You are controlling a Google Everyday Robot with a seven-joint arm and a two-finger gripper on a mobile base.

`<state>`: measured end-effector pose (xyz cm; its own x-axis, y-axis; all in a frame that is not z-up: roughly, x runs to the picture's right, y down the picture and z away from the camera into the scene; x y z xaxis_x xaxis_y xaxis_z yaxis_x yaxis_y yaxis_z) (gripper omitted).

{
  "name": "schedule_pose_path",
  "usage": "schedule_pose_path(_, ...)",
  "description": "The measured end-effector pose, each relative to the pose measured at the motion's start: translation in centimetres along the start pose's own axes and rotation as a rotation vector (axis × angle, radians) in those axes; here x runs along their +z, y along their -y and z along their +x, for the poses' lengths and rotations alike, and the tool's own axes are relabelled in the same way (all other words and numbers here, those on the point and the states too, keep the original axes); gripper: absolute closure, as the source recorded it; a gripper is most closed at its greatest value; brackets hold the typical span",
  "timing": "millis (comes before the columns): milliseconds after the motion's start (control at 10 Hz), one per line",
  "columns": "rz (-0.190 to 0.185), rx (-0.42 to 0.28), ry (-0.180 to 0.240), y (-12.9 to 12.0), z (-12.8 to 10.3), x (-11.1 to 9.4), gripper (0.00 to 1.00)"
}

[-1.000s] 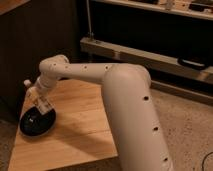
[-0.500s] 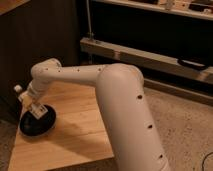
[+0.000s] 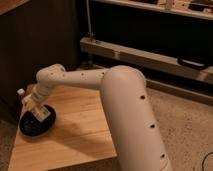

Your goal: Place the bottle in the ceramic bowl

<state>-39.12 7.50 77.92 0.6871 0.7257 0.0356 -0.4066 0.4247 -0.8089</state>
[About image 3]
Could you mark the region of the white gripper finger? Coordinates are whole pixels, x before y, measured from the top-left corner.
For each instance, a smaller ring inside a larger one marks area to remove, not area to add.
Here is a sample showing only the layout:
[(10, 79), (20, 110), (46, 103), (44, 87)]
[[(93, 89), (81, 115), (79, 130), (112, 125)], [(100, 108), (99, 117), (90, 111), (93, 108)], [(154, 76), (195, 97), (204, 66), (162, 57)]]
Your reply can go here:
[(32, 110), (35, 107), (35, 101), (30, 96), (24, 97), (22, 104), (26, 110)]

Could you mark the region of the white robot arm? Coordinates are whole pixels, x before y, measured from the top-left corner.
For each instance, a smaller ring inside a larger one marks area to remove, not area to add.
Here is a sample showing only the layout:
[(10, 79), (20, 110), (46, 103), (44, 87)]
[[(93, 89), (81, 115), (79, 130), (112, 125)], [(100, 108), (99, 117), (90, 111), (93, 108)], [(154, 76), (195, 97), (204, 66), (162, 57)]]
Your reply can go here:
[(39, 70), (32, 92), (22, 100), (20, 131), (38, 136), (51, 128), (54, 109), (43, 103), (59, 86), (96, 89), (122, 171), (173, 171), (150, 105), (146, 78), (135, 68), (68, 71), (60, 64)]

